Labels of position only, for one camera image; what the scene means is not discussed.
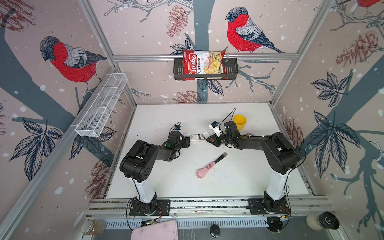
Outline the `white battery cover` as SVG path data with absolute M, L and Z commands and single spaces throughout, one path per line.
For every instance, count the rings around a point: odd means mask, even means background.
M 204 139 L 206 139 L 206 138 L 208 138 L 210 136 L 210 133 L 205 131 L 205 132 L 202 133 L 202 136 L 203 136 Z

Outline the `white remote control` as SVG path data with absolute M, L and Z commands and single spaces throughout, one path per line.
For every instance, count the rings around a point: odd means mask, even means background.
M 201 141 L 201 137 L 198 134 L 184 134 L 184 137 L 189 142 L 200 142 Z

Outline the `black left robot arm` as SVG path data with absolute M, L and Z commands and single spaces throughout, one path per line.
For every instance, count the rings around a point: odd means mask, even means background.
M 180 156 L 181 149 L 190 147 L 191 137 L 173 130 L 162 145 L 149 144 L 138 140 L 124 156 L 120 171 L 133 181 L 137 196 L 130 201 L 128 208 L 132 217 L 168 216 L 169 200 L 157 200 L 149 176 L 157 160 L 171 162 Z

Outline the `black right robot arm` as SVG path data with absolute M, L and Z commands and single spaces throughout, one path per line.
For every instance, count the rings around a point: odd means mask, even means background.
M 301 159 L 299 151 L 280 132 L 267 136 L 241 135 L 234 121 L 226 122 L 224 126 L 225 132 L 222 132 L 219 124 L 213 122 L 210 127 L 215 133 L 206 137 L 206 141 L 217 148 L 224 144 L 238 150 L 263 151 L 272 172 L 264 199 L 257 207 L 269 214 L 279 210 L 287 213 L 283 208 L 287 195 L 285 189 L 290 173 Z

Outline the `yellow plastic goblet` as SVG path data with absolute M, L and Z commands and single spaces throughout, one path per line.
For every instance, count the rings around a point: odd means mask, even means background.
M 244 117 L 242 115 L 234 116 L 233 120 L 237 126 L 238 131 L 242 130 L 247 123 L 246 117 Z

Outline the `red cassava chips bag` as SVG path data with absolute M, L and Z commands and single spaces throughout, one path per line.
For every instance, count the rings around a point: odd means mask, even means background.
M 183 50 L 184 75 L 226 74 L 223 58 L 226 51 Z

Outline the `pink cloth pad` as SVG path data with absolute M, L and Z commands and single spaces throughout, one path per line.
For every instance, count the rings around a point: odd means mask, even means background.
M 160 222 L 133 230 L 131 240 L 178 240 L 178 227 L 175 220 Z

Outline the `black round knob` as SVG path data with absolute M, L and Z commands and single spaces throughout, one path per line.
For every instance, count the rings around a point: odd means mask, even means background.
M 218 238 L 221 235 L 221 229 L 218 225 L 214 224 L 210 226 L 210 235 L 212 238 Z

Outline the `glass jar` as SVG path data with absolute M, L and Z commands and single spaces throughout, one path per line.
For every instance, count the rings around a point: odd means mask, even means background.
M 105 232 L 107 222 L 104 220 L 87 220 L 81 226 L 84 235 L 102 235 Z

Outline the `white tape roll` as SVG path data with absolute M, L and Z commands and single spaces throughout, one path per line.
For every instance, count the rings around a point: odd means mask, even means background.
M 314 231 L 322 231 L 324 229 L 337 230 L 340 227 L 338 218 L 331 212 L 307 216 L 306 223 Z

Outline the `pink handled scraper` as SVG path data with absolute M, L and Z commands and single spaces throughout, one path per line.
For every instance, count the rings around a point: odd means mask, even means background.
M 213 162 L 210 162 L 209 164 L 207 164 L 205 167 L 197 170 L 197 177 L 199 179 L 202 179 L 204 178 L 204 176 L 207 174 L 207 172 L 209 172 L 218 162 L 220 162 L 222 159 L 224 159 L 228 154 L 227 153 L 223 153 L 222 155 L 220 155 L 216 160 L 214 160 Z

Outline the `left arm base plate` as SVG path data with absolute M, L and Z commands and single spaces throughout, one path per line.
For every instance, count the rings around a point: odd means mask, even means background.
M 128 206 L 129 215 L 131 217 L 143 217 L 143 216 L 168 216 L 171 208 L 170 200 L 152 200 L 146 204 L 137 199 L 131 201 Z

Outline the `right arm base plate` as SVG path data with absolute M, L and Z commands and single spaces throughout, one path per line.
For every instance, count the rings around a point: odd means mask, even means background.
M 291 213 L 287 198 L 278 201 L 272 199 L 248 199 L 248 209 L 252 215 L 289 215 Z

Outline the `black wall basket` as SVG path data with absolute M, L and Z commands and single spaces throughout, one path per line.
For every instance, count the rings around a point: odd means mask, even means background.
M 173 73 L 176 81 L 196 81 L 196 80 L 235 80 L 239 73 L 238 62 L 236 58 L 224 60 L 223 74 L 200 74 L 190 75 L 184 74 L 182 59 L 174 59 Z

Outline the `aluminium mounting rail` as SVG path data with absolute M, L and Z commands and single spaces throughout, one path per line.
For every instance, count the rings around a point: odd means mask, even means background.
M 252 215 L 248 199 L 257 197 L 201 197 L 169 198 L 171 201 L 170 218 L 214 218 L 214 217 L 272 217 L 272 216 L 308 216 L 331 212 L 332 206 L 325 196 L 289 195 L 289 215 Z M 86 219 L 123 219 L 129 214 L 130 199 L 96 199 L 85 213 Z

